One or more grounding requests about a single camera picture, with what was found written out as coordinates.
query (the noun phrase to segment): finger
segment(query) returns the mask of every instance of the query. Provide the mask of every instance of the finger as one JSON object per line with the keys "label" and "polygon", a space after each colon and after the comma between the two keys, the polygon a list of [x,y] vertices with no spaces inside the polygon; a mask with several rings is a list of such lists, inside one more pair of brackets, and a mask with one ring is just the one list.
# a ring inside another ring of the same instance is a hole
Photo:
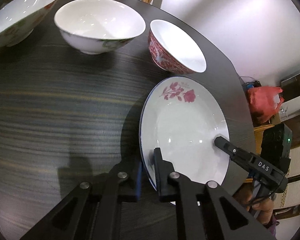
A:
{"label": "finger", "polygon": [[241,205],[247,204],[252,198],[252,184],[246,183],[242,188],[236,192],[233,198]]}
{"label": "finger", "polygon": [[270,222],[274,208],[274,202],[270,198],[265,199],[259,204],[253,205],[252,208],[254,210],[260,210],[257,220],[261,224],[266,225]]}

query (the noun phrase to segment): red plastic bag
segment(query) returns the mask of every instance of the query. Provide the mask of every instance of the red plastic bag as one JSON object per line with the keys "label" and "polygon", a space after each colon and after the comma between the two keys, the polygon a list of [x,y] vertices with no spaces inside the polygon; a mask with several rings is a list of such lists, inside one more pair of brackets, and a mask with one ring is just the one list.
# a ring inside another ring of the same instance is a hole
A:
{"label": "red plastic bag", "polygon": [[249,97],[250,113],[258,123],[268,121],[271,116],[279,112],[284,99],[279,97],[280,102],[275,102],[274,97],[282,92],[280,87],[257,87],[247,91]]}

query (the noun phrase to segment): white plate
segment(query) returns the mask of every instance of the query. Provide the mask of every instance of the white plate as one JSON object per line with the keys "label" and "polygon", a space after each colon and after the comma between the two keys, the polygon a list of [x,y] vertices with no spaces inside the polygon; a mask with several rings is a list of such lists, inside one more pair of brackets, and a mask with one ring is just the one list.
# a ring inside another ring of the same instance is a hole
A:
{"label": "white plate", "polygon": [[199,83],[170,77],[157,84],[143,107],[139,136],[143,165],[154,188],[156,147],[175,171],[192,181],[214,180],[221,185],[229,156],[215,147],[214,139],[229,140],[228,127],[217,101]]}

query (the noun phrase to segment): white bowl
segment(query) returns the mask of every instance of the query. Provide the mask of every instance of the white bowl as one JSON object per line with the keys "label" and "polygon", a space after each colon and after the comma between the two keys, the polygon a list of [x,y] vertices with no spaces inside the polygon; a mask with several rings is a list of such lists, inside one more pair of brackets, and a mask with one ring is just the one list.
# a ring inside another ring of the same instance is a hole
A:
{"label": "white bowl", "polygon": [[13,0],[0,10],[0,47],[13,46],[33,31],[57,0]]}
{"label": "white bowl", "polygon": [[134,9],[114,0],[75,0],[62,6],[54,16],[62,37],[86,54],[118,49],[146,29]]}
{"label": "white bowl", "polygon": [[206,70],[206,59],[197,43],[170,22],[153,20],[148,43],[153,61],[163,70],[177,74]]}

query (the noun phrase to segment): bowl rim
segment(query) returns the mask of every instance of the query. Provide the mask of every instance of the bowl rim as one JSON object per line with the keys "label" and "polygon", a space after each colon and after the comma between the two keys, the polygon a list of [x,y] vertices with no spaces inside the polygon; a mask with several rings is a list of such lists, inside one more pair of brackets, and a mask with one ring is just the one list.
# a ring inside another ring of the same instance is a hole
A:
{"label": "bowl rim", "polygon": [[154,32],[152,31],[152,28],[151,28],[151,25],[152,25],[152,23],[153,22],[156,22],[156,21],[161,21],[161,22],[167,22],[167,23],[169,23],[169,24],[172,24],[172,25],[174,25],[175,27],[177,27],[178,29],[180,29],[182,32],[184,32],[186,35],[188,35],[190,38],[191,38],[191,36],[188,34],[188,33],[186,33],[183,29],[181,29],[180,27],[178,27],[177,25],[175,25],[175,24],[173,24],[173,23],[171,23],[171,22],[168,22],[168,21],[165,21],[165,20],[161,20],[161,19],[155,19],[155,20],[152,20],[151,22],[150,22],[150,31],[151,31],[151,33],[152,33],[152,35],[156,38],[156,40],[157,40],[157,42],[166,50],[166,52],[169,54],[169,55],[171,55],[171,57],[173,57],[177,62],[179,62],[181,65],[183,65],[185,68],[187,68],[187,69],[190,69],[191,71],[193,71],[194,73],[203,73],[203,72],[205,72],[206,71],[206,69],[207,69],[207,61],[206,61],[206,57],[204,56],[204,54],[203,54],[203,52],[202,52],[202,50],[200,49],[200,47],[199,47],[199,45],[194,41],[194,39],[192,39],[193,41],[194,41],[194,43],[198,46],[198,48],[201,50],[201,52],[202,52],[202,55],[203,55],[203,59],[204,59],[204,63],[205,63],[205,66],[204,66],[204,68],[203,68],[203,70],[202,71],[195,71],[194,69],[192,69],[192,68],[189,68],[188,66],[186,66],[185,64],[183,64],[183,63],[181,63],[174,55],[172,55],[171,54],[171,52],[169,52],[169,50],[158,40],[158,38],[156,37],[156,35],[154,34]]}
{"label": "bowl rim", "polygon": [[[12,0],[10,3],[7,3],[4,7],[2,7],[2,8],[0,9],[0,11],[1,11],[3,8],[5,8],[7,5],[11,4],[11,3],[14,2],[14,1],[15,1],[15,0]],[[32,12],[32,13],[26,15],[25,17],[22,17],[20,20],[18,20],[18,21],[16,21],[16,22],[12,23],[11,25],[7,26],[7,27],[4,28],[2,31],[0,31],[0,34],[3,33],[6,29],[10,28],[11,26],[13,26],[13,25],[19,23],[20,21],[23,21],[23,20],[26,19],[27,17],[33,15],[33,14],[36,13],[37,11],[41,10],[41,9],[44,8],[45,6],[51,4],[51,3],[55,2],[55,1],[56,1],[56,0],[53,0],[53,1],[51,1],[50,3],[47,3],[46,5],[42,6],[40,9],[35,10],[34,12]]]}
{"label": "bowl rim", "polygon": [[100,40],[100,41],[121,41],[121,40],[128,40],[128,39],[133,39],[133,38],[135,38],[135,37],[138,37],[138,36],[140,36],[142,33],[144,33],[145,30],[146,30],[146,22],[145,22],[144,18],[141,16],[140,13],[138,13],[135,9],[133,9],[132,7],[130,7],[130,6],[126,5],[126,4],[124,4],[124,3],[121,3],[121,2],[116,1],[116,0],[109,0],[109,1],[115,1],[115,2],[117,2],[117,3],[120,3],[120,4],[122,4],[122,5],[125,5],[125,6],[129,7],[130,9],[132,9],[133,11],[135,11],[135,12],[141,17],[141,19],[143,20],[143,30],[142,30],[142,32],[140,32],[138,35],[135,35],[135,36],[123,37],[123,38],[107,38],[107,39],[104,39],[104,38],[93,38],[93,37],[89,37],[89,36],[85,36],[85,35],[81,35],[81,34],[71,33],[70,31],[67,31],[66,29],[60,27],[60,25],[57,23],[56,16],[57,16],[58,13],[60,13],[60,10],[61,10],[63,7],[68,6],[69,4],[74,3],[74,2],[78,2],[78,1],[80,1],[80,0],[73,0],[73,1],[71,1],[71,2],[69,2],[69,3],[66,3],[65,5],[63,5],[62,7],[60,7],[60,8],[58,9],[58,11],[55,13],[55,15],[54,15],[54,17],[53,17],[53,21],[54,21],[55,25],[56,25],[60,30],[62,30],[63,32],[66,32],[66,33],[68,33],[68,34],[70,34],[70,35],[73,35],[73,36],[77,36],[77,37],[81,37],[81,38],[86,38],[86,39],[92,39],[92,40]]}

